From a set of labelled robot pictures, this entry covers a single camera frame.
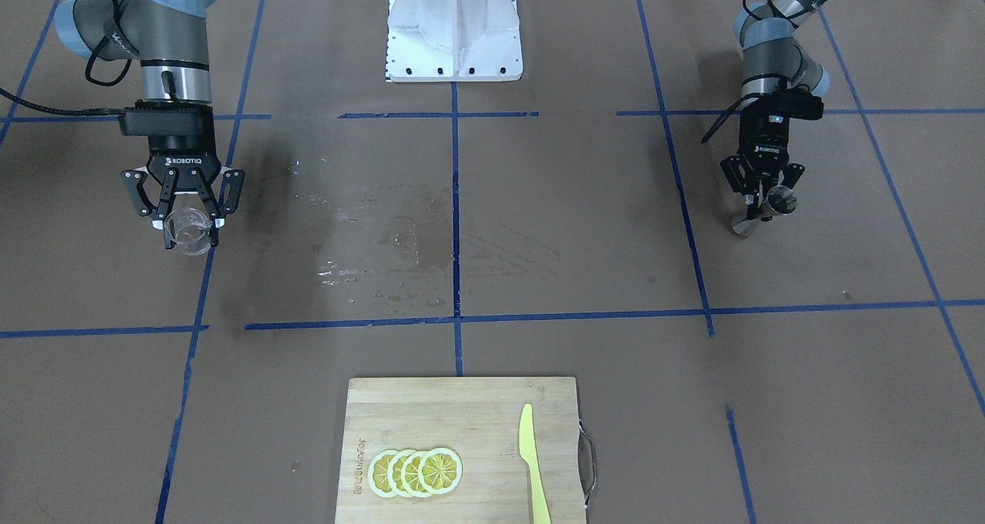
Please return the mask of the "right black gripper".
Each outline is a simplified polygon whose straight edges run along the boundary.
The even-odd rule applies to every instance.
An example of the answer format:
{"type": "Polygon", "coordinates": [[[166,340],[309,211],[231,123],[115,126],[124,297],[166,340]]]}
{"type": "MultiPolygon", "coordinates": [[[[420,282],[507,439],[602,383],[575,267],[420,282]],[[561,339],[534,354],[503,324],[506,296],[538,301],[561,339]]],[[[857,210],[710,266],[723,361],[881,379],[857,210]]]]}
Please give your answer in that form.
{"type": "Polygon", "coordinates": [[[210,135],[151,135],[148,143],[147,163],[120,173],[135,211],[158,220],[165,249],[172,250],[176,240],[169,215],[176,198],[197,195],[210,218],[209,245],[217,247],[226,216],[239,208],[245,172],[219,163],[210,135]]]}

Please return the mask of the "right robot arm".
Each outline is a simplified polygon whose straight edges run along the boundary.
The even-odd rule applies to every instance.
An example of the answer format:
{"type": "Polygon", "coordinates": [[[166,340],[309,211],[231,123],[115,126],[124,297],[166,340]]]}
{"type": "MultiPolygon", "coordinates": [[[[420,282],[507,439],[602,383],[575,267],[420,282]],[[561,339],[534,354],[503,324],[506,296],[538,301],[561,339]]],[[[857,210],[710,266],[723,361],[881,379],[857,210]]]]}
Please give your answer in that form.
{"type": "Polygon", "coordinates": [[[138,62],[143,97],[119,114],[150,155],[121,172],[135,211],[166,249],[207,252],[239,204],[244,172],[219,161],[212,113],[207,11],[215,0],[67,0],[54,12],[62,44],[96,61],[138,62]]]}

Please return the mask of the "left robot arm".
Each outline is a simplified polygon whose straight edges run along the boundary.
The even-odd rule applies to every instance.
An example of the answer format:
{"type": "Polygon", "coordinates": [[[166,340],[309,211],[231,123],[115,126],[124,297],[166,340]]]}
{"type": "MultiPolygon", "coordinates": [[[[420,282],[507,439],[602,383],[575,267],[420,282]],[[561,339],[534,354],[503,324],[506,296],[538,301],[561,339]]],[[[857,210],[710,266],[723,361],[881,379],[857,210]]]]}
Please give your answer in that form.
{"type": "Polygon", "coordinates": [[[745,202],[732,223],[736,235],[748,237],[761,222],[797,208],[793,188],[805,167],[790,160],[790,123],[823,117],[830,74],[806,53],[795,33],[827,1],[743,0],[736,17],[741,95],[701,139],[709,141],[732,114],[739,116],[736,153],[720,163],[729,187],[745,202]]]}

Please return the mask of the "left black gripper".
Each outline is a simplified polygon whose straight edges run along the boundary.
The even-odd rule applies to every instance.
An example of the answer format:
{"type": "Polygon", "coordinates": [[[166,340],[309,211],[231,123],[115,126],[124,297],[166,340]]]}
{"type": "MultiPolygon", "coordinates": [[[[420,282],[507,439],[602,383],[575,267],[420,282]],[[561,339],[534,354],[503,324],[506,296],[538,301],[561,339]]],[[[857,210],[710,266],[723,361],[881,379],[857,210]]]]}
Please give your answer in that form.
{"type": "Polygon", "coordinates": [[[773,202],[764,198],[759,207],[759,195],[777,186],[794,188],[806,172],[788,153],[791,116],[778,101],[754,101],[741,111],[736,154],[720,167],[733,193],[745,195],[743,220],[773,220],[773,202]]]}

